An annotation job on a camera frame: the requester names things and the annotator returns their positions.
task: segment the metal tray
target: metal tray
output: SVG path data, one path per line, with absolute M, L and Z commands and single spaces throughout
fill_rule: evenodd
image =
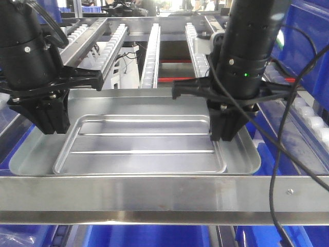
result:
M 56 174 L 222 173 L 204 116 L 104 116 L 78 119 L 54 165 Z
M 260 166 L 245 128 L 213 143 L 205 100 L 172 100 L 169 89 L 75 90 L 69 113 L 66 135 L 31 132 L 10 162 L 14 174 L 252 174 Z

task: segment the red strip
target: red strip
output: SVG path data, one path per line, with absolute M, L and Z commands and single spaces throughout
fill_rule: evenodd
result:
M 289 83 L 294 83 L 296 81 L 295 78 L 293 78 L 293 77 L 285 78 L 285 80 Z
M 190 59 L 162 59 L 160 63 L 192 63 Z
M 162 77 L 158 78 L 158 82 L 173 82 L 194 79 L 193 77 Z

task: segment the cable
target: cable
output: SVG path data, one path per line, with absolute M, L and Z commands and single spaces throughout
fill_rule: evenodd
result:
M 320 51 L 310 62 L 309 64 L 303 69 L 303 71 L 306 69 L 308 70 L 308 68 L 310 66 L 312 66 L 314 63 L 317 62 L 317 60 L 324 55 L 327 51 L 329 50 L 329 45 L 326 46 L 322 51 Z M 222 83 L 220 82 L 220 80 L 218 79 L 217 75 L 216 75 L 216 70 L 214 68 L 214 65 L 212 63 L 211 60 L 211 56 L 209 56 L 208 58 L 208 62 L 209 62 L 209 66 L 210 69 L 213 73 L 213 77 L 216 80 L 218 87 L 221 89 L 221 91 L 224 93 L 224 95 L 226 97 L 228 97 L 230 99 L 230 101 L 232 102 L 232 104 L 240 111 L 240 113 L 246 117 L 271 143 L 274 144 L 274 146 L 276 148 L 278 148 L 282 153 L 284 153 L 289 159 L 291 159 L 299 168 L 301 168 L 302 170 L 305 171 L 305 173 L 310 176 L 315 182 L 317 182 L 322 188 L 324 188 L 325 190 L 327 190 L 329 192 L 329 185 L 327 185 L 323 180 L 321 180 L 320 178 L 318 178 L 309 168 L 307 168 L 302 162 L 300 162 L 294 155 L 292 155 L 289 151 L 287 151 L 282 145 L 280 145 L 277 140 L 275 140 L 269 133 L 267 133 L 254 119 L 252 119 L 244 110 L 243 108 L 237 103 L 237 101 L 231 96 L 231 94 L 225 89 L 225 87 L 222 85 Z M 291 90 L 296 89 L 297 87 L 297 83 L 295 83 L 293 85 L 293 87 L 291 88 Z
M 308 63 L 308 65 L 302 70 L 302 72 L 299 74 L 299 76 L 296 78 L 295 83 L 293 84 L 293 86 L 291 87 L 290 90 L 290 96 L 287 102 L 287 106 L 285 109 L 285 113 L 283 115 L 282 118 L 282 122 L 280 124 L 280 128 L 279 128 L 279 134 L 280 136 L 282 136 L 282 132 L 283 132 L 283 127 L 284 127 L 284 123 L 285 120 L 287 118 L 287 115 L 289 113 L 289 109 L 290 106 L 296 96 L 295 92 L 296 89 L 302 79 L 302 77 L 307 74 L 310 71 L 310 68 L 314 67 L 314 65 L 316 64 L 316 62 L 329 50 L 329 45 L 327 45 L 326 47 L 324 47 L 316 56 L 314 56 L 314 58 Z M 281 137 L 278 135 L 278 137 L 280 137 L 279 142 L 276 141 L 274 138 L 272 138 L 270 136 L 270 134 L 268 134 L 254 119 L 252 119 L 244 110 L 243 108 L 237 103 L 237 101 L 230 95 L 230 93 L 225 89 L 225 87 L 221 84 L 221 82 L 219 81 L 217 75 L 216 75 L 216 71 L 214 68 L 214 65 L 212 63 L 212 59 L 211 56 L 209 56 L 208 58 L 209 61 L 209 66 L 211 68 L 211 71 L 213 73 L 214 79 L 216 80 L 218 86 L 220 87 L 220 89 L 222 90 L 222 92 L 231 100 L 232 104 L 242 113 L 242 115 L 244 117 L 246 117 L 252 124 L 254 124 L 254 126 L 270 141 L 272 142 L 280 151 L 278 153 L 277 156 L 277 160 L 276 160 L 276 164 L 273 168 L 273 174 L 272 174 L 272 178 L 271 178 L 271 187 L 270 187 L 270 191 L 269 191 L 269 197 L 273 199 L 273 188 L 274 188 L 274 182 L 275 182 L 275 178 L 276 178 L 276 172 L 278 169 L 278 158 L 280 158 L 281 152 L 284 153 L 287 157 L 289 157 L 299 168 L 301 168 L 302 170 L 305 171 L 305 173 L 307 175 L 309 175 L 315 182 L 317 182 L 321 187 L 323 187 L 325 190 L 327 190 L 329 192 L 329 186 L 322 181 L 320 178 L 318 178 L 309 168 L 307 168 L 302 162 L 300 162 L 295 156 L 293 156 L 290 152 L 288 152 L 282 145 L 281 145 Z M 273 217 L 273 223 L 276 225 L 279 234 L 281 235 L 282 239 L 285 241 L 285 244 L 288 244 L 290 246 L 293 246 L 289 237 L 287 236 L 286 232 L 284 231 L 283 227 L 279 224 L 279 222 L 277 221 L 276 217 L 275 217 L 275 211 L 274 211 L 274 207 L 272 207 L 272 205 L 270 205 L 271 207 L 271 215 Z
M 285 111 L 283 113 L 283 117 L 282 120 L 280 122 L 280 127 L 279 127 L 279 131 L 278 131 L 278 143 L 281 144 L 282 141 L 282 134 L 283 134 L 283 129 L 284 129 L 284 125 L 286 122 L 286 119 L 288 117 L 289 114 L 289 110 L 290 107 L 296 97 L 296 91 L 298 88 L 298 85 L 301 82 L 301 79 L 307 74 L 309 73 L 312 69 L 314 68 L 316 62 L 329 50 L 329 46 L 325 47 L 323 50 L 321 50 L 319 52 L 319 54 L 315 55 L 314 58 L 309 62 L 309 64 L 302 70 L 302 72 L 299 74 L 299 76 L 297 77 L 295 83 L 293 84 L 291 90 L 290 90 L 290 95 L 289 98 L 287 100 L 287 104 L 286 104 L 286 108 Z M 273 222 L 275 223 L 275 226 L 278 230 L 278 232 L 281 232 L 281 236 L 284 236 L 285 241 L 289 242 L 289 237 L 287 235 L 287 233 L 285 232 L 284 228 L 282 227 L 282 225 L 279 223 L 279 221 L 277 220 L 276 216 L 275 216 L 275 208 L 274 208 L 274 200 L 273 200 L 273 191 L 274 191 L 274 185 L 275 185 L 275 179 L 277 176 L 277 172 L 279 169 L 279 164 L 280 164 L 280 158 L 281 158 L 281 151 L 278 150 L 277 153 L 277 157 L 276 157 L 276 161 L 275 161 L 275 165 L 273 168 L 273 173 L 271 176 L 271 182 L 270 182 L 270 190 L 269 190 L 269 204 L 270 204 L 270 211 L 271 211 L 271 216 L 273 218 Z
M 313 55 L 314 57 L 316 56 L 316 54 L 318 53 L 317 52 L 317 48 L 316 48 L 316 45 L 314 43 L 314 41 L 312 40 L 312 38 L 306 33 L 304 32 L 303 30 L 297 28 L 297 27 L 294 27 L 294 26 L 289 26 L 289 25 L 285 25 L 283 24 L 282 27 L 284 28 L 289 28 L 289 29 L 292 29 L 292 30 L 295 30 L 297 32 L 299 32 L 300 34 L 302 34 L 307 40 L 308 42 L 310 43 L 311 47 L 312 47 L 312 50 L 313 50 Z M 282 64 L 282 62 L 276 58 L 272 58 L 273 62 L 275 62 L 277 64 L 277 66 L 279 67 L 279 69 L 284 73 L 286 74 L 287 76 L 289 77 L 295 77 L 293 76 L 285 67 L 284 65 Z
M 42 16 L 42 18 L 46 21 L 46 23 L 50 26 L 50 28 L 59 36 L 60 40 L 55 37 L 48 35 L 45 38 L 50 41 L 53 45 L 64 49 L 69 41 L 65 35 L 65 33 L 61 30 L 60 26 L 53 20 L 53 18 L 45 11 L 35 0 L 26 0 L 25 3 L 34 9 L 38 14 Z
M 310 43 L 310 45 L 311 45 L 311 47 L 312 47 L 312 50 L 313 50 L 313 54 L 314 54 L 314 56 L 318 53 L 314 41 L 313 41 L 312 38 L 311 38 L 306 32 L 304 32 L 302 29 L 299 29 L 298 27 L 294 27 L 294 26 L 289 26 L 289 25 L 286 25 L 286 24 L 283 24 L 282 27 L 285 27 L 285 28 L 289 28 L 289 29 L 295 30 L 295 31 L 299 32 L 300 34 L 302 34 L 302 35 L 303 35 L 303 36 L 309 41 L 309 43 Z

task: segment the blue plastic crate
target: blue plastic crate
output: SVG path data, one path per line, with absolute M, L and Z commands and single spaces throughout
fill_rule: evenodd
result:
M 52 225 L 0 225 L 0 246 L 51 246 L 55 229 Z
M 329 7 L 328 0 L 293 0 L 286 17 L 287 25 L 305 31 L 314 40 L 318 51 L 329 43 L 329 9 L 325 7 Z M 283 50 L 276 46 L 272 55 L 292 73 L 298 74 L 313 58 L 312 48 L 300 33 L 287 28 L 283 30 Z M 320 59 L 312 72 L 303 78 L 302 85 L 329 110 L 329 54 Z
M 60 10 L 62 13 L 71 13 L 71 9 L 70 9 L 70 8 L 59 7 L 59 10 Z
M 61 13 L 58 9 L 57 0 L 38 0 L 38 3 L 47 10 L 47 12 L 52 16 L 52 18 L 60 23 L 62 22 Z M 40 23 L 45 23 L 45 21 L 39 17 Z
M 97 7 L 97 6 L 83 6 L 82 7 L 82 12 L 85 12 L 85 13 L 101 13 L 102 10 L 101 10 L 101 7 Z
M 82 247 L 210 247 L 206 226 L 91 225 Z
M 305 1 L 329 9 L 328 0 L 305 0 Z

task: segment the metal rail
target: metal rail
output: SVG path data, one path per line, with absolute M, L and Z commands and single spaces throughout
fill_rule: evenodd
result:
M 107 29 L 107 19 L 97 19 L 84 33 L 61 52 L 63 64 L 77 67 Z
M 152 26 L 145 64 L 140 80 L 140 88 L 156 89 L 158 85 L 159 55 L 161 28 L 155 23 Z
M 108 76 L 116 62 L 117 55 L 121 49 L 125 37 L 128 34 L 128 27 L 125 24 L 120 24 L 116 32 L 106 44 L 101 56 L 96 59 L 96 64 L 93 69 L 101 70 L 104 80 Z
M 185 27 L 187 44 L 189 46 L 190 56 L 196 78 L 205 77 L 209 72 L 209 64 L 204 54 L 194 52 L 193 40 L 197 37 L 197 32 L 192 23 L 187 23 Z
M 321 178 L 329 183 L 329 177 Z M 253 176 L 0 177 L 0 223 L 268 225 L 269 181 Z M 329 224 L 329 194 L 311 178 L 278 177 L 274 197 L 283 224 Z

